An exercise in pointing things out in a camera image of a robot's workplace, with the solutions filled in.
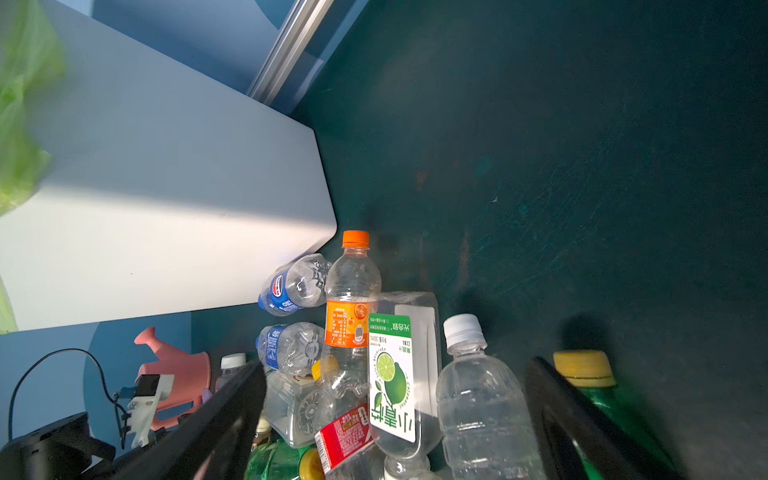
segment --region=bottle label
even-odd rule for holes
[[[270,302],[273,306],[276,306],[279,310],[287,313],[293,313],[297,310],[301,310],[301,307],[290,301],[288,293],[286,292],[286,277],[288,276],[288,269],[278,273],[272,279],[272,288],[270,288]]]
[[[328,302],[326,343],[353,349],[368,346],[368,303]]]
[[[403,315],[372,313],[369,321],[369,395],[371,425],[414,442],[416,432],[413,394],[411,319]]]
[[[373,443],[366,406],[355,407],[323,427],[315,434],[315,443],[326,474]]]
[[[280,341],[280,335],[288,325],[275,325],[266,333],[266,355],[264,361],[268,366],[277,370],[277,343]]]

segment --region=red label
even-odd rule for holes
[[[373,438],[369,433],[367,405],[355,407],[315,434],[317,451],[325,473],[371,442]]]

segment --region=bottle cap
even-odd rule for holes
[[[566,350],[555,352],[554,367],[577,387],[616,385],[608,357],[600,350]]]
[[[341,239],[344,248],[370,248],[370,235],[362,230],[347,230]]]
[[[323,472],[323,461],[317,449],[309,449],[301,457],[299,463],[299,478],[301,480],[326,480]]]
[[[445,348],[451,348],[461,342],[480,342],[488,346],[482,335],[478,317],[471,313],[461,313],[447,319],[442,324],[442,332],[445,334]]]
[[[225,355],[221,357],[221,369],[236,369],[239,366],[245,365],[245,353],[233,353],[231,355]]]
[[[272,429],[272,425],[264,418],[264,414],[259,415],[259,423],[256,425],[256,433],[266,433]]]
[[[338,370],[339,369],[339,363],[336,361],[336,358],[334,358],[332,356],[326,357],[326,360],[325,360],[326,368],[325,369],[323,369],[322,366],[320,365],[321,361],[322,360],[318,360],[318,361],[315,362],[314,365],[312,365],[312,378],[315,379],[315,382],[317,380],[319,380],[319,378],[320,378],[320,376],[322,376],[323,372],[328,373],[328,372],[332,372],[334,370]]]

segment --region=watering can spout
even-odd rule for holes
[[[189,356],[189,353],[182,352],[181,350],[168,345],[162,340],[158,340],[154,335],[153,326],[139,333],[139,335],[136,337],[136,340],[134,340],[134,343],[136,345],[149,346],[149,348],[151,348],[154,352],[154,355],[160,360],[168,360],[179,356]]]

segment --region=watering can handle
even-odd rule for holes
[[[179,424],[179,417],[180,416],[186,415],[187,413],[194,413],[194,412],[196,412],[197,409],[199,409],[201,405],[203,405],[203,397],[199,396],[199,397],[197,397],[192,402],[192,406],[190,407],[189,410],[187,410],[186,412],[181,413],[179,415],[176,415],[175,417],[171,417],[171,418],[165,419],[165,420],[158,420],[157,419],[157,413],[155,413],[154,414],[154,420],[152,420],[151,428],[153,430],[157,431],[157,430],[159,430],[159,429],[161,429],[163,427],[165,427],[166,429],[169,429],[170,427],[175,427],[176,425]]]

